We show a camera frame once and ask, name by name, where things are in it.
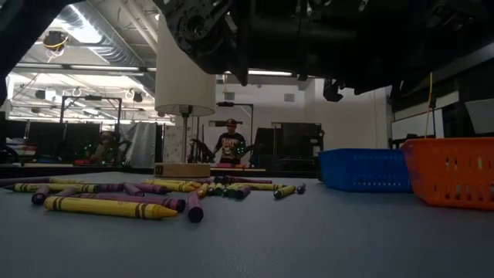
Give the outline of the whiteboard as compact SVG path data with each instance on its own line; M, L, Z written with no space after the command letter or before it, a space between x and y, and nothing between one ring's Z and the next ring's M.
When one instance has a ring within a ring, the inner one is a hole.
M413 117L396 120L391 123L391 138L394 140L405 139L408 134L416 134L419 137L425 135L443 138L445 136L443 127L442 109L437 109L429 114L423 113Z

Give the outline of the person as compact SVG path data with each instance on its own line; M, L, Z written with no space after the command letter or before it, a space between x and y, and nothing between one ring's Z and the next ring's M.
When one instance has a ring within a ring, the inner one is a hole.
M93 164L103 164L106 160L107 155L110 152L115 141L114 132L103 131L100 133L100 139L96 145L96 150L90 156L90 162Z
M245 143L245 138L236 131L236 120L227 119L226 127L227 131L219 136L213 154L221 152L221 164L240 164L241 155L238 153L238 147Z

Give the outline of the orange plastic basket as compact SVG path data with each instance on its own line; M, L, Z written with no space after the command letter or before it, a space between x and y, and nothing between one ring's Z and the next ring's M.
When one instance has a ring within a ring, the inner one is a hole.
M494 137L410 139L401 150L427 204L494 211Z

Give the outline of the black cabinet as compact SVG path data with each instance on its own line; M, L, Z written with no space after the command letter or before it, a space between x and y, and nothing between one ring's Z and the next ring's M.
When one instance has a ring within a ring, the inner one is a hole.
M267 171L319 171L323 150L321 124L275 123L259 127L249 163Z

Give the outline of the black table frame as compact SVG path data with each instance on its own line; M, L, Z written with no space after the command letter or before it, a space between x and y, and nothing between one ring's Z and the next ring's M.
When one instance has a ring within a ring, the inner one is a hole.
M43 177L57 175L81 175L104 172L123 172L129 174L152 175L151 168L129 168L129 167L104 167L104 166L54 166L53 164L41 164L35 166L21 167L10 164L0 164L0 178L23 178ZM213 176L239 176L256 178L321 178L318 171L261 171L254 169L211 169Z

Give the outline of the ceiling light strip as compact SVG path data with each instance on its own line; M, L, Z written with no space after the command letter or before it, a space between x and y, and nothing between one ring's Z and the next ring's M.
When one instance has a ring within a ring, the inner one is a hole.
M283 72L283 71L268 71L268 70L258 70L258 69L250 69L248 71L249 75L252 76L292 76L292 73Z

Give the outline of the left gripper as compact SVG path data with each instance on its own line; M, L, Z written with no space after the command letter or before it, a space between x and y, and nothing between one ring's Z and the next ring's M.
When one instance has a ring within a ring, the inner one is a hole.
M375 90L384 82L391 53L359 46L359 0L249 0L246 9L250 68L322 77L323 95Z

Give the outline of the white hanging sheet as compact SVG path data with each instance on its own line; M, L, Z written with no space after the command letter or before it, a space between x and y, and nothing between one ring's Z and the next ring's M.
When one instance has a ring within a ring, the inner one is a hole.
M120 126L120 138L125 145L125 165L132 168L151 168L155 161L157 125L152 123L132 123Z

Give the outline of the table lamp white shade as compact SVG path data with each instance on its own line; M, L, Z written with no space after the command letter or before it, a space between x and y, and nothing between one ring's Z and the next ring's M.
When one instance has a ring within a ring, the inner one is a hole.
M165 158L156 164L154 174L162 178L207 178L211 174L209 164L187 161L194 132L189 120L215 113L215 76L205 73L178 47L172 33L174 27L170 19L160 16L155 110L181 118L181 132L175 139L181 151L179 159Z

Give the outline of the blue plastic basket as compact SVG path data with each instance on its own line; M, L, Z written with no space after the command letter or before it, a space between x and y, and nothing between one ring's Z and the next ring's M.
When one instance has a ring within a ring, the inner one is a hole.
M412 192L404 155L394 149L341 148L319 153L324 184L345 192Z

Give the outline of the black frame rig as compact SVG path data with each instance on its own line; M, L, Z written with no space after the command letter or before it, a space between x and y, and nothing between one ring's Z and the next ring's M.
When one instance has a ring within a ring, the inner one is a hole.
M120 119L121 119L121 108L122 108L122 99L117 97L101 97L95 95L87 95L84 97L74 97L74 96L62 96L62 103L60 109L60 118L59 122L61 124L64 123L64 113L66 109L74 104L76 101L84 99L88 101L102 101L109 100L110 102L117 101L118 102L118 110L117 110L117 119L113 122L114 126L114 136L115 141L110 148L110 152L107 155L106 160L102 165L112 165L112 166L121 166L122 165L122 154L119 149L118 144L120 143ZM82 125L83 130L80 131L79 137L82 136L82 139L71 138L70 134L67 134L67 128L69 124L64 127L63 131L63 141L60 145L61 157L67 161L73 161L74 164L93 164L90 162L91 154L96 150L96 145L100 139L100 132L95 132L95 127L90 127L87 129L86 125Z

